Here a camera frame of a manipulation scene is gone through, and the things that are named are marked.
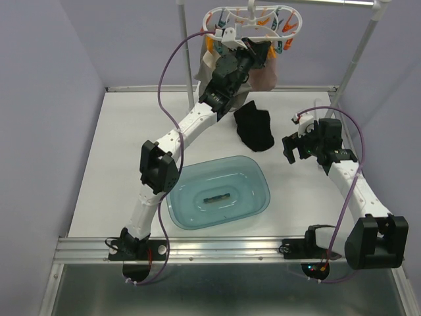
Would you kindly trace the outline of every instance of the robotic arm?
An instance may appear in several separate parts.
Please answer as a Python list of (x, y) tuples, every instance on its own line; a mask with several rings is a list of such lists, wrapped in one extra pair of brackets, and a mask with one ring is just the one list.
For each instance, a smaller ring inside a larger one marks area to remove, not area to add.
[(272, 43), (255, 43), (248, 38), (235, 51), (221, 56), (216, 62), (212, 80), (199, 102), (179, 123), (180, 131), (171, 130), (155, 143), (146, 141), (141, 149), (141, 190), (129, 223), (122, 229), (113, 246), (125, 253), (124, 260), (141, 259), (147, 249), (151, 223), (158, 204), (179, 179), (176, 166), (181, 153), (180, 133), (184, 149), (208, 127), (217, 123), (231, 108), (240, 86), (248, 80), (249, 71), (262, 68)]
[[(344, 199), (359, 168), (357, 157), (342, 148), (342, 123), (332, 118), (314, 120), (312, 115), (295, 115), (298, 132), (285, 137), (284, 155), (294, 163), (294, 149), (300, 159), (317, 157), (317, 162), (338, 187)], [(353, 269), (396, 268), (403, 260), (408, 234), (404, 217), (396, 217), (379, 201), (364, 177), (359, 174), (348, 207), (355, 222), (350, 235), (338, 234), (332, 251), (346, 257)], [(284, 240), (286, 259), (321, 258), (329, 248), (334, 227), (310, 226), (302, 240)]]

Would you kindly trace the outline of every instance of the black sock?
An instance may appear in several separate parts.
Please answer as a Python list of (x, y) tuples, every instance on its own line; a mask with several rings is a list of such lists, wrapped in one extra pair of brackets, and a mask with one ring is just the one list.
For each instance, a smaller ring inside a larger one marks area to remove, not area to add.
[(234, 112), (234, 117), (241, 141), (251, 150), (265, 151), (275, 144), (270, 131), (269, 112), (258, 110), (254, 101)]

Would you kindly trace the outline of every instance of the lavender wall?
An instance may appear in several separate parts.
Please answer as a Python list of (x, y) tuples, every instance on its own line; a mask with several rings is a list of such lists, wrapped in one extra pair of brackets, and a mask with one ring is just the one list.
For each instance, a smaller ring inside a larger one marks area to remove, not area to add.
[(0, 1), (0, 314), (37, 315), (104, 95), (58, 0)]
[[(176, 0), (61, 3), (106, 86), (158, 84), (163, 63), (180, 42)], [(247, 0), (186, 0), (187, 32), (198, 32), (204, 15), (222, 5), (244, 6)], [(371, 11), (292, 6), (303, 16), (303, 29), (291, 49), (278, 59), (278, 84), (339, 84)], [(191, 40), (194, 72), (198, 69), (200, 45), (201, 40)], [(165, 84), (185, 84), (184, 78), (184, 63), (178, 56), (168, 69)]]
[(370, 185), (410, 225), (407, 275), (421, 302), (421, 2), (392, 1), (343, 97), (362, 124)]

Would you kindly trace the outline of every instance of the black bracket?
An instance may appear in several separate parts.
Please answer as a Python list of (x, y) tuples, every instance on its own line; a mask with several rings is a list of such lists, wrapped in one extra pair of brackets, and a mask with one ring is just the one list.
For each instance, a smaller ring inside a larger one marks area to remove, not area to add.
[(297, 148), (300, 159), (317, 157), (317, 163), (323, 167), (326, 174), (329, 173), (332, 163), (344, 160), (358, 161), (350, 149), (342, 149), (342, 141), (342, 123), (335, 118), (315, 120), (314, 129), (304, 136), (298, 137), (298, 133), (294, 133), (282, 138), (284, 156), (290, 164), (295, 162), (293, 150)]
[(354, 270), (400, 267), (408, 229), (403, 216), (360, 218), (345, 243), (349, 266)]
[(218, 121), (230, 110), (236, 93), (249, 79), (249, 71), (264, 67), (272, 45), (270, 41), (254, 43), (249, 38), (241, 40), (247, 48), (229, 51), (217, 60), (212, 79), (199, 98), (199, 102), (205, 102), (212, 108)]
[(158, 147), (158, 143), (147, 140), (141, 149), (140, 172), (142, 184), (152, 188), (154, 194), (168, 193), (176, 185), (180, 175), (171, 157)]
[[(145, 280), (150, 272), (150, 266), (134, 265), (125, 263), (125, 261), (146, 261), (149, 259), (152, 261), (165, 261), (167, 253), (159, 253), (159, 247), (165, 246), (165, 240), (150, 240), (149, 236), (139, 240), (133, 238), (127, 231), (127, 228), (123, 228), (120, 237), (111, 240), (110, 245), (112, 248), (117, 249), (116, 251), (110, 250), (108, 254), (109, 261), (121, 261), (122, 273), (124, 277), (130, 279), (132, 282), (141, 282)], [(151, 258), (148, 255), (148, 249), (151, 250)]]
[(326, 255), (326, 249), (316, 245), (316, 229), (333, 227), (330, 225), (312, 225), (305, 232), (304, 238), (286, 238), (282, 240), (279, 252), (286, 260), (321, 259)]

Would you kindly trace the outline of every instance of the translucent blue basin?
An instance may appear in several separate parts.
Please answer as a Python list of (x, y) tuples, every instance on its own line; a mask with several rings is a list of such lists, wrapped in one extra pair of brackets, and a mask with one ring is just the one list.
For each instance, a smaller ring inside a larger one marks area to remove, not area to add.
[(259, 214), (270, 193), (257, 163), (235, 156), (184, 167), (166, 201), (174, 223), (194, 230)]

